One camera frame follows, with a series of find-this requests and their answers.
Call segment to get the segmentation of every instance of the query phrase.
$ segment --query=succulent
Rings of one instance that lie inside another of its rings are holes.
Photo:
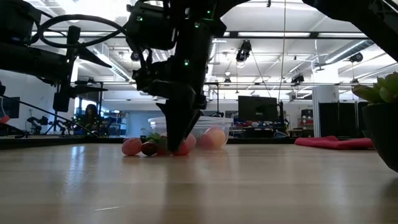
[[[369,103],[398,103],[398,73],[377,78],[373,87],[356,85],[353,93]]]

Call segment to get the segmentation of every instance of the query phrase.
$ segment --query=pillar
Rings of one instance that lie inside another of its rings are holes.
[[[314,83],[339,83],[338,68],[333,65],[323,67],[324,70],[313,73]],[[319,103],[337,103],[340,93],[338,86],[315,86],[312,88],[314,135],[320,137]]]

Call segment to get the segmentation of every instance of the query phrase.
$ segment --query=black cabinet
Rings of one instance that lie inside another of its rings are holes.
[[[321,137],[363,138],[362,107],[367,103],[320,103]]]

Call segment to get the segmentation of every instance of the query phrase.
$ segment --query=desk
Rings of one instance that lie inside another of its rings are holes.
[[[121,144],[0,151],[3,223],[395,223],[398,180],[374,151],[227,145],[124,157]]]
[[[300,138],[303,135],[303,130],[301,129],[288,129],[287,132],[291,138],[298,137]]]

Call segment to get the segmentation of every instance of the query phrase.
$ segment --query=pink fruit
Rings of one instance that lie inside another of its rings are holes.
[[[202,134],[198,138],[198,147],[204,148],[204,149],[213,149],[214,148],[214,142],[213,138],[209,134]]]
[[[142,142],[139,138],[126,140],[122,145],[122,152],[127,156],[135,156],[141,152]]]
[[[187,139],[185,140],[185,143],[187,144],[188,149],[191,151],[197,144],[197,139],[194,137],[193,134],[189,134]]]
[[[209,128],[205,134],[209,135],[209,137],[213,140],[214,148],[221,149],[225,145],[226,136],[221,128]]]
[[[183,142],[180,149],[177,152],[173,152],[174,156],[186,156],[189,154],[189,148],[187,143]]]

